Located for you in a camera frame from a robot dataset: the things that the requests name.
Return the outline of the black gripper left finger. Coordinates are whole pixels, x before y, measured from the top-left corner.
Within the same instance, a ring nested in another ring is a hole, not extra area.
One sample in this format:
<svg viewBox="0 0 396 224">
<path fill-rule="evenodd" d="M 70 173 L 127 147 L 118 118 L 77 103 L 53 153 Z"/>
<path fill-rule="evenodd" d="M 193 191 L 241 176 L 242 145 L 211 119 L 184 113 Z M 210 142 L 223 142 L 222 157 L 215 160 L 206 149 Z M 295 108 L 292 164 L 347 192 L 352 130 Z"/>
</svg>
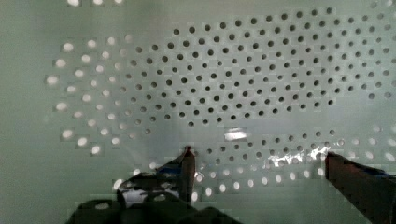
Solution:
<svg viewBox="0 0 396 224">
<path fill-rule="evenodd" d="M 115 200 L 82 203 L 65 224 L 242 224 L 219 209 L 191 206 L 195 156 L 189 146 L 153 172 L 123 181 Z"/>
</svg>

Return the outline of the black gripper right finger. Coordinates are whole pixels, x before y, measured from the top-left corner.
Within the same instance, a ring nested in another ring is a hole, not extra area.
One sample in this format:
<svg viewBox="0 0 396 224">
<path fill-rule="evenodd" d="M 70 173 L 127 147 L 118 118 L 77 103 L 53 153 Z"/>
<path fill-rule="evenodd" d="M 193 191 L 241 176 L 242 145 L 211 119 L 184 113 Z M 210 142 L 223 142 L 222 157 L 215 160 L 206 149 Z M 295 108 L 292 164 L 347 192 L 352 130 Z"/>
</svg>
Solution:
<svg viewBox="0 0 396 224">
<path fill-rule="evenodd" d="M 373 224 L 395 224 L 395 175 L 329 152 L 325 177 Z"/>
</svg>

